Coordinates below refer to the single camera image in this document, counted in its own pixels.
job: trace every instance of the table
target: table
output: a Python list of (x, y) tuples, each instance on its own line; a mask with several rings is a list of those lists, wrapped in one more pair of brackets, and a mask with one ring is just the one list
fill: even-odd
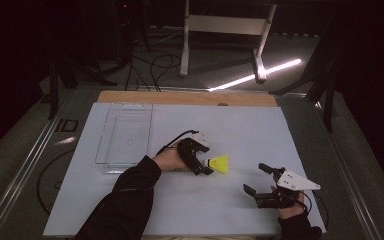
[[(242, 191), (242, 183), (260, 192), (270, 191), (271, 176), (258, 170), (258, 163), (262, 161), (305, 176), (283, 113), (272, 96), (104, 91), (92, 107), (46, 225), (45, 236), (75, 235), (96, 204), (111, 191), (118, 175), (103, 174), (96, 167), (94, 156), (112, 102), (155, 103), (150, 155), (170, 141), (170, 137), (177, 136), (176, 125), (195, 116), (195, 120), (190, 121), (192, 127), (206, 130), (210, 138), (211, 150), (199, 158), (226, 152), (230, 158), (227, 175), (164, 173), (155, 189), (154, 207), (145, 235), (273, 235), (279, 232), (275, 211), (257, 209), (254, 200)], [(252, 124), (252, 128), (237, 127), (238, 124)], [(216, 125), (223, 126), (221, 131)], [(224, 137), (226, 129), (230, 137)], [(314, 203), (311, 192), (307, 194)], [(313, 225), (324, 229), (314, 205), (309, 219)]]
[(233, 18), (219, 16), (202, 16), (189, 14), (189, 0), (185, 0), (185, 21), (183, 51), (180, 64), (180, 76), (188, 75), (189, 66), (189, 31), (235, 33), (261, 36), (260, 44), (254, 50), (256, 66), (256, 78), (263, 81), (267, 79), (261, 54), (270, 31), (277, 5), (270, 5), (270, 11), (266, 19)]

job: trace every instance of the white tabletop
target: white tabletop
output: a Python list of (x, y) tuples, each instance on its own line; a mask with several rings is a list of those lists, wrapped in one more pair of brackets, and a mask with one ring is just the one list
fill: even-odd
[[(109, 103), (91, 109), (74, 157), (46, 225), (45, 236), (75, 235), (96, 204), (108, 194), (118, 175), (96, 166)], [(259, 193), (270, 192), (272, 177), (259, 163), (285, 167), (306, 176), (282, 110), (278, 107), (228, 107), (155, 104), (148, 155), (186, 130), (207, 135), (210, 151), (200, 160), (229, 156), (229, 173), (195, 176), (163, 173), (155, 187), (154, 206), (144, 235), (226, 236), (271, 235), (280, 231), (273, 209), (258, 209), (242, 190), (245, 183)], [(309, 219), (325, 232), (312, 193)]]

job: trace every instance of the floor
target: floor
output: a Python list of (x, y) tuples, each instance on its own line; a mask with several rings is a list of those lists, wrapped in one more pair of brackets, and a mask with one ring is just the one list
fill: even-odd
[[(103, 86), (78, 74), (77, 89), (60, 84), (60, 111), (54, 120), (47, 119), (47, 103), (38, 102), (26, 113), (0, 142), (0, 239), (48, 239), (42, 236), (48, 212), (100, 91), (208, 91), (253, 74), (251, 53), (258, 39), (202, 33), (192, 39), (187, 77), (179, 76), (181, 30), (151, 29), (151, 52), (139, 42), (132, 67), (106, 76), (117, 86)], [(295, 59), (301, 63), (269, 74), (263, 84), (250, 79), (222, 92), (267, 94), (297, 81), (317, 42), (317, 37), (270, 36), (263, 51), (266, 69)], [(103, 68), (113, 65), (101, 62)], [(276, 100), (304, 169), (323, 186), (320, 197), (329, 211), (317, 204), (325, 221), (330, 220), (322, 239), (384, 239), (384, 175), (341, 94), (335, 95), (334, 131), (329, 133), (319, 105), (304, 98), (310, 86)], [(46, 93), (48, 79), (42, 87)]]

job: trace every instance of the fluorescent light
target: fluorescent light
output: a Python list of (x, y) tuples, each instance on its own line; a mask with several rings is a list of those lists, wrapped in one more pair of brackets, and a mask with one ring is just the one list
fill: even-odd
[[(276, 72), (276, 71), (279, 71), (279, 70), (282, 70), (282, 69), (285, 69), (285, 68), (289, 68), (289, 67), (295, 66), (295, 65), (297, 65), (299, 63), (301, 63), (301, 59), (296, 59), (296, 60), (293, 60), (293, 61), (281, 64), (279, 66), (272, 67), (270, 69), (266, 69), (265, 73), (269, 74), (269, 73), (272, 73), (272, 72)], [(253, 79), (255, 79), (255, 75), (254, 74), (250, 75), (250, 76), (247, 76), (247, 77), (243, 77), (241, 79), (235, 80), (235, 81), (230, 82), (230, 83), (223, 84), (223, 85), (215, 87), (215, 88), (209, 88), (208, 91), (209, 92), (213, 92), (213, 91), (216, 91), (216, 90), (226, 89), (226, 88), (229, 88), (229, 87), (232, 87), (232, 86), (244, 83), (244, 82), (248, 82), (249, 80), (253, 80)]]
[(212, 92), (212, 91), (215, 91), (215, 90), (226, 89), (228, 87), (232, 87), (232, 86), (244, 83), (244, 82), (248, 82), (249, 80), (252, 80), (252, 79), (255, 79), (255, 75), (250, 75), (248, 77), (244, 77), (244, 78), (235, 80), (235, 81), (230, 82), (230, 83), (223, 84), (223, 85), (215, 87), (215, 88), (210, 88), (210, 89), (208, 89), (208, 91)]
[(296, 60), (293, 60), (293, 61), (290, 61), (290, 62), (287, 62), (287, 63), (284, 63), (284, 64), (281, 64), (279, 66), (276, 66), (276, 67), (272, 67), (270, 69), (267, 69), (266, 70), (266, 74), (269, 74), (269, 73), (272, 73), (272, 72), (277, 72), (279, 70), (282, 70), (282, 69), (285, 69), (285, 68), (289, 68), (289, 67), (292, 67), (292, 66), (295, 66), (297, 64), (301, 63), (301, 59), (296, 59)]

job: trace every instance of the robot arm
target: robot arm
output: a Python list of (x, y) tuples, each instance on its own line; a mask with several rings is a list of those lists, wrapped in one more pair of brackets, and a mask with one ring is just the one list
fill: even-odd
[(295, 203), (303, 204), (297, 200), (300, 191), (320, 189), (320, 185), (288, 169), (271, 168), (263, 163), (260, 163), (258, 168), (268, 174), (273, 174), (277, 189), (272, 193), (261, 194), (250, 186), (243, 184), (244, 191), (255, 199), (258, 208), (288, 208)]

